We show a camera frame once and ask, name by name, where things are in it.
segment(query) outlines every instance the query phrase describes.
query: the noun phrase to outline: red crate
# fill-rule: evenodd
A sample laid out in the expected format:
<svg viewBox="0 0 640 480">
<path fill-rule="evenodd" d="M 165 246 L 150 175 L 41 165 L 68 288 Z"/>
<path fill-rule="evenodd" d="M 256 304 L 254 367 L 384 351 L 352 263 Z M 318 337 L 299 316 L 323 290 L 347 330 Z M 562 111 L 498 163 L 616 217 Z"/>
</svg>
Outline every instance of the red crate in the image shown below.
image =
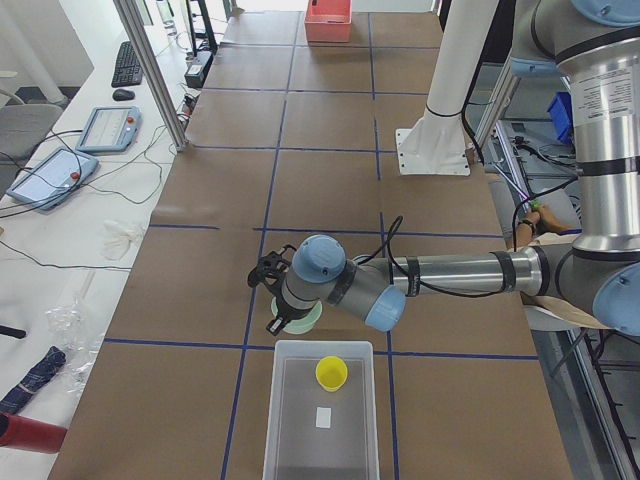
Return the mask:
<svg viewBox="0 0 640 480">
<path fill-rule="evenodd" d="M 308 42 L 348 42 L 351 0 L 309 0 L 304 28 Z"/>
</svg>

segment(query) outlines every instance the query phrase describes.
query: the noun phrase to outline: warning label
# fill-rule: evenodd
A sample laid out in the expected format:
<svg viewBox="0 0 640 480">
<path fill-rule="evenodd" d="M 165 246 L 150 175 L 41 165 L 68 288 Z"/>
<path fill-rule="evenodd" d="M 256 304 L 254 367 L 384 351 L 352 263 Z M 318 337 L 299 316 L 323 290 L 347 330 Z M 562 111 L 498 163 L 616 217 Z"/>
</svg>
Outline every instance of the warning label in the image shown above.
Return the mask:
<svg viewBox="0 0 640 480">
<path fill-rule="evenodd" d="M 571 85 L 573 124 L 633 115 L 635 92 L 632 67 L 593 75 Z"/>
</svg>

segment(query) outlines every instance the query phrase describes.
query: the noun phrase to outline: blue joint cover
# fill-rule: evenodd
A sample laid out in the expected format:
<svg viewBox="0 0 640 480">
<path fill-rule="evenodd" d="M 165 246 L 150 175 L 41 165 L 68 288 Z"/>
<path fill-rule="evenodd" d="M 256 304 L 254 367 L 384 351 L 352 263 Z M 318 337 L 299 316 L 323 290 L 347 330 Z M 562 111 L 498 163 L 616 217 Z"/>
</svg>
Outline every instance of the blue joint cover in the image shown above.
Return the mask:
<svg viewBox="0 0 640 480">
<path fill-rule="evenodd" d="M 511 57 L 511 72 L 516 77 L 561 77 L 555 62 Z"/>
<path fill-rule="evenodd" d="M 396 326 L 404 312 L 407 297 L 393 285 L 385 288 L 378 297 L 365 319 L 365 325 L 373 327 L 381 332 L 388 332 Z"/>
<path fill-rule="evenodd" d="M 593 300 L 593 315 L 600 322 L 628 335 L 640 335 L 638 317 L 640 263 L 616 273 Z"/>
<path fill-rule="evenodd" d="M 589 20 L 609 27 L 640 25 L 640 0 L 571 0 Z"/>
<path fill-rule="evenodd" d="M 342 245 L 327 235 L 307 238 L 293 256 L 291 267 L 305 282 L 326 283 L 335 279 L 347 262 Z"/>
</svg>

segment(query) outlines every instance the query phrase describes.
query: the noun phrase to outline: white table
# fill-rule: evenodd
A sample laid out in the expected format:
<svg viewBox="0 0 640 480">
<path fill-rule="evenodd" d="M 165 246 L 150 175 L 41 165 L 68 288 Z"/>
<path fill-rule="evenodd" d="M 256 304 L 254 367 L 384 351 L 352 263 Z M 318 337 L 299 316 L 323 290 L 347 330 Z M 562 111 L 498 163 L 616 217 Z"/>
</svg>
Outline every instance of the white table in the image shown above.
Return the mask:
<svg viewBox="0 0 640 480">
<path fill-rule="evenodd" d="M 185 93 L 185 86 L 181 85 L 186 71 L 185 52 L 173 39 L 169 41 L 161 28 L 148 27 L 147 33 L 154 51 L 157 52 L 158 63 L 177 108 Z M 114 43 L 111 54 L 96 65 L 53 129 L 55 132 L 82 129 L 92 108 L 96 106 L 135 105 L 140 108 L 142 122 L 133 144 L 121 155 L 100 157 L 101 165 L 95 176 L 113 171 L 131 161 L 147 148 L 156 128 L 164 123 L 146 77 L 141 85 L 127 87 L 135 91 L 135 100 L 115 102 L 111 98 L 114 60 L 123 39 L 124 34 Z M 187 45 L 185 35 L 179 40 L 182 45 Z M 65 137 L 71 147 L 75 146 L 78 138 Z M 34 154 L 29 166 L 35 165 L 61 145 L 55 138 L 47 141 Z M 101 194 L 90 188 L 82 188 L 48 213 L 32 211 L 0 219 L 0 227 L 5 229 L 0 239 L 44 263 L 130 267 L 138 252 L 136 245 L 132 245 L 118 261 L 107 260 L 101 254 L 106 238 L 104 222 L 115 220 L 146 228 L 174 155 L 175 149 L 168 133 L 164 131 L 148 151 L 149 158 L 162 169 L 161 185 L 141 205 L 134 205 L 114 194 Z M 122 192 L 137 201 L 153 192 L 158 182 L 159 167 L 140 156 L 130 165 L 98 180 L 94 185 L 100 189 Z M 6 196 L 0 200 L 0 209 L 15 205 L 17 203 Z M 21 209 L 22 207 L 0 210 L 0 217 Z M 73 304 L 78 290 L 87 280 L 91 280 L 82 302 L 87 349 L 70 355 L 65 368 L 34 396 L 20 415 L 63 426 L 68 426 L 71 422 L 81 394 L 75 380 L 86 379 L 88 376 L 88 369 L 78 375 L 74 375 L 72 370 L 86 362 L 91 363 L 95 358 L 128 276 L 126 271 L 94 270 L 95 276 L 91 279 L 88 277 L 91 271 L 43 268 L 0 245 L 0 325 L 28 332 L 23 340 L 0 336 L 0 397 L 22 379 L 50 346 L 56 344 L 56 338 L 49 331 L 45 312 L 58 306 Z M 55 455 L 0 448 L 0 478 L 46 478 L 55 458 Z"/>
</svg>

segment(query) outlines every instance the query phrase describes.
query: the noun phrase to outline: brown tile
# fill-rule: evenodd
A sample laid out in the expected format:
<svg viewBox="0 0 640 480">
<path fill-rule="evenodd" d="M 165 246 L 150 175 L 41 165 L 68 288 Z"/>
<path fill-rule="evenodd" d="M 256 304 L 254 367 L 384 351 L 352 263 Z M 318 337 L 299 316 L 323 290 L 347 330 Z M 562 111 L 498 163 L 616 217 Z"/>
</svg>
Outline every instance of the brown tile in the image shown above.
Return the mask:
<svg viewBox="0 0 640 480">
<path fill-rule="evenodd" d="M 264 462 L 273 352 L 249 351 L 244 365 L 228 480 L 259 479 Z M 380 478 L 387 480 L 393 478 L 393 449 L 386 357 L 374 358 L 374 372 Z"/>
<path fill-rule="evenodd" d="M 374 48 L 376 92 L 427 93 L 437 58 L 437 50 Z"/>
<path fill-rule="evenodd" d="M 107 337 L 242 344 L 260 233 L 150 228 Z"/>
<path fill-rule="evenodd" d="M 284 93 L 204 90 L 187 137 L 199 147 L 275 148 Z"/>
<path fill-rule="evenodd" d="M 467 233 L 502 237 L 481 165 L 471 175 L 400 175 L 398 158 L 381 154 L 382 211 L 386 223 L 404 216 L 405 232 Z"/>
<path fill-rule="evenodd" d="M 396 129 L 413 128 L 424 115 L 426 95 L 376 95 L 374 110 L 380 150 L 396 150 Z"/>
<path fill-rule="evenodd" d="M 442 28 L 433 13 L 372 13 L 374 47 L 439 47 Z"/>
<path fill-rule="evenodd" d="M 274 150 L 188 148 L 151 216 L 152 224 L 261 227 Z"/>
<path fill-rule="evenodd" d="M 373 101 L 366 93 L 290 93 L 286 148 L 373 150 Z"/>
<path fill-rule="evenodd" d="M 398 257 L 482 254 L 505 248 L 503 240 L 489 238 L 398 235 L 391 243 L 393 254 Z M 393 349 L 402 352 L 536 354 L 520 296 L 516 293 L 477 299 L 441 293 L 408 298 L 404 315 L 393 329 Z"/>
<path fill-rule="evenodd" d="M 300 245 L 309 233 L 276 233 L 269 232 L 265 240 L 264 252 L 278 250 L 286 244 Z M 345 249 L 348 258 L 353 258 L 364 253 L 375 251 L 380 245 L 378 235 L 344 235 L 330 234 L 338 240 Z M 286 332 L 273 337 L 266 331 L 267 324 L 273 320 L 271 314 L 271 300 L 273 296 L 260 286 L 256 295 L 249 343 L 251 345 L 275 345 L 276 340 L 367 340 L 371 342 L 375 350 L 387 349 L 386 334 L 367 327 L 363 320 L 356 318 L 340 308 L 323 304 L 322 316 L 313 330 L 304 335 L 290 335 Z"/>
<path fill-rule="evenodd" d="M 373 153 L 280 152 L 269 227 L 380 230 Z"/>
<path fill-rule="evenodd" d="M 231 17 L 224 43 L 293 45 L 300 12 L 244 12 Z"/>
<path fill-rule="evenodd" d="M 217 476 L 239 361 L 233 350 L 105 343 L 49 478 Z"/>
<path fill-rule="evenodd" d="M 298 27 L 298 37 L 296 39 L 297 45 L 328 45 L 328 46 L 369 46 L 369 14 L 368 13 L 352 13 L 351 14 L 351 34 L 349 35 L 349 41 L 345 43 L 325 43 L 325 42 L 307 42 L 307 35 L 304 27 L 304 13 L 300 15 L 300 26 Z"/>
<path fill-rule="evenodd" d="M 371 91 L 369 49 L 298 47 L 291 90 Z"/>
<path fill-rule="evenodd" d="M 393 362 L 402 478 L 573 478 L 538 362 Z"/>
<path fill-rule="evenodd" d="M 207 78 L 209 88 L 287 88 L 293 47 L 223 45 Z"/>
</svg>

